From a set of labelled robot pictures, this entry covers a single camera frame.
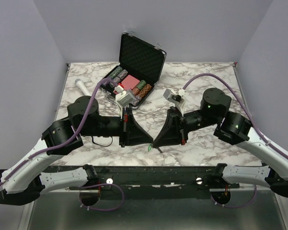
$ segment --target white cylinder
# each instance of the white cylinder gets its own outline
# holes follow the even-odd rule
[[[77,78],[77,79],[75,80],[75,83],[76,83],[76,86],[81,90],[81,92],[82,92],[85,96],[92,96],[92,94],[89,92],[89,90],[87,90],[84,82],[83,82],[81,79]]]

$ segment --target gray floor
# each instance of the gray floor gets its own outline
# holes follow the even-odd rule
[[[232,192],[237,205],[252,191]],[[100,201],[112,207],[118,201]],[[126,200],[115,212],[80,208],[76,193],[49,193],[33,208],[29,230],[282,230],[285,229],[276,198],[259,191],[253,204],[241,209],[215,206],[211,200]]]

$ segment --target cable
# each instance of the cable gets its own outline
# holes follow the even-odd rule
[[[257,127],[257,125],[255,124],[251,114],[247,111],[246,107],[244,106],[243,102],[241,101],[241,99],[238,97],[238,95],[233,91],[233,89],[224,81],[222,80],[220,77],[218,77],[215,74],[212,73],[201,73],[198,74],[194,77],[192,77],[183,87],[183,89],[185,90],[188,85],[190,85],[190,83],[192,81],[194,81],[195,79],[202,77],[202,76],[210,76],[210,77],[214,77],[216,79],[218,79],[220,82],[222,82],[228,89],[229,91],[235,96],[235,98],[237,99],[237,101],[239,102],[240,106],[242,107],[242,109],[244,110],[244,112],[246,113],[246,115],[248,116],[250,122],[253,125],[253,128],[255,129],[256,133],[259,135],[259,137],[266,143],[267,146],[270,146],[274,151],[276,151],[278,154],[280,154],[281,156],[283,156],[284,158],[286,158],[288,160],[288,155],[286,155],[283,151],[281,151],[280,149],[278,149],[276,146],[272,145],[270,143],[270,140],[266,139],[264,137],[264,135],[260,132],[259,128]]]
[[[111,141],[111,143],[108,144],[108,145],[97,144],[96,142],[94,142],[94,137],[92,137],[92,143],[95,144],[95,145],[99,145],[99,146],[101,146],[101,147],[109,147],[109,146],[112,145],[112,143],[113,143],[113,137],[111,137],[111,138],[112,138],[112,141]]]
[[[245,206],[247,206],[247,205],[250,205],[250,204],[255,200],[256,195],[257,195],[257,186],[254,185],[254,194],[253,194],[252,198],[251,198],[248,202],[246,202],[245,204],[243,204],[243,205],[238,205],[238,206],[225,206],[225,205],[222,205],[222,204],[219,204],[218,202],[216,202],[216,201],[214,200],[214,198],[212,197],[212,195],[211,195],[211,200],[214,202],[215,205],[218,205],[218,206],[220,206],[220,207],[225,207],[225,208],[241,208],[241,207],[245,207]]]
[[[20,168],[22,168],[28,161],[30,161],[32,158],[34,158],[34,157],[36,157],[36,156],[38,156],[38,155],[40,155],[40,154],[42,154],[42,153],[44,153],[44,152],[52,151],[52,150],[57,150],[57,149],[63,148],[63,147],[65,147],[65,146],[67,146],[68,144],[70,144],[70,143],[78,136],[78,134],[80,133],[80,131],[81,131],[81,129],[82,129],[84,123],[85,123],[85,120],[86,120],[86,118],[87,118],[87,116],[88,116],[88,114],[89,114],[89,112],[90,112],[90,109],[91,109],[91,107],[92,107],[92,105],[93,105],[93,102],[94,102],[94,99],[95,99],[95,96],[96,96],[96,94],[97,94],[97,91],[98,91],[99,87],[100,87],[103,83],[107,83],[107,82],[112,83],[115,87],[117,86],[117,83],[115,83],[114,81],[112,81],[112,80],[109,79],[109,78],[102,79],[102,80],[100,80],[100,81],[97,83],[97,85],[96,85],[96,87],[95,87],[95,89],[94,89],[94,91],[93,91],[93,93],[92,93],[92,96],[91,96],[91,98],[90,98],[90,101],[88,102],[87,108],[86,108],[86,110],[85,110],[85,113],[84,113],[84,115],[83,115],[83,118],[82,118],[82,120],[81,120],[81,122],[80,122],[80,124],[79,124],[79,126],[78,126],[78,128],[77,128],[77,130],[75,131],[75,133],[74,133],[67,141],[65,141],[65,142],[62,143],[62,144],[56,145],[56,146],[52,146],[52,147],[49,147],[49,148],[46,148],[46,149],[42,149],[42,150],[37,151],[37,152],[33,153],[32,155],[30,155],[30,156],[28,157],[28,160],[22,161],[22,162],[21,162],[19,165],[17,165],[4,179],[1,179],[0,187],[1,187],[8,179],[10,179],[10,177],[13,176]]]
[[[121,205],[124,203],[124,200],[125,200],[125,194],[123,192],[123,190],[116,184],[107,184],[107,183],[104,183],[104,184],[95,184],[95,185],[91,185],[91,186],[85,186],[85,187],[81,187],[81,188],[96,188],[96,187],[100,187],[100,186],[105,186],[105,185],[111,185],[111,186],[114,186],[116,188],[119,189],[120,193],[121,193],[121,202],[118,206],[116,207],[113,207],[113,208],[107,208],[107,209],[104,209],[104,208],[96,208],[96,207],[91,207],[91,206],[85,206],[83,203],[82,203],[82,199],[80,198],[79,196],[79,201],[81,203],[80,207],[85,207],[87,208],[87,210],[91,209],[91,210],[96,210],[96,211],[103,211],[103,212],[110,212],[110,211],[114,211],[118,208],[121,207]]]

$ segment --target gray wall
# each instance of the gray wall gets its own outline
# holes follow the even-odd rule
[[[13,166],[53,121],[66,65],[32,0],[0,0],[0,169]],[[23,207],[0,205],[0,230]]]
[[[259,128],[288,150],[288,0],[274,0],[238,62]]]
[[[237,61],[272,0],[34,0],[68,62],[117,61],[120,34],[167,61]]]

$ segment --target marble pattern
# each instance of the marble pattern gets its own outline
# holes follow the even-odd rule
[[[60,103],[57,119],[67,116],[67,106],[82,96],[74,81],[80,78],[92,92],[96,83],[110,72],[117,63],[73,63],[66,81],[64,93]],[[213,73],[226,81],[234,91],[241,96],[238,83],[231,63],[165,63],[160,81],[155,90],[133,112],[136,121],[155,138],[160,132],[167,115],[167,109],[172,105],[163,97],[166,88],[178,90],[194,75],[199,73]],[[233,100],[231,111],[244,114],[238,102],[229,90],[212,77],[202,77],[187,88],[186,112],[199,109],[203,92],[210,87],[218,87]],[[96,96],[101,115],[118,116],[114,104],[109,102],[106,94],[101,90]],[[114,137],[113,144],[101,147],[92,144],[90,137],[83,137],[84,146],[74,150],[68,156],[54,163],[54,165],[125,165],[125,166],[195,166],[216,165],[227,163],[233,165],[260,165],[260,161],[248,152],[236,146],[224,143],[213,136],[215,126],[189,133],[188,143],[184,146],[161,147],[163,153],[156,149],[148,151],[148,144],[121,148],[118,138]],[[94,138],[96,143],[107,145],[110,138]]]

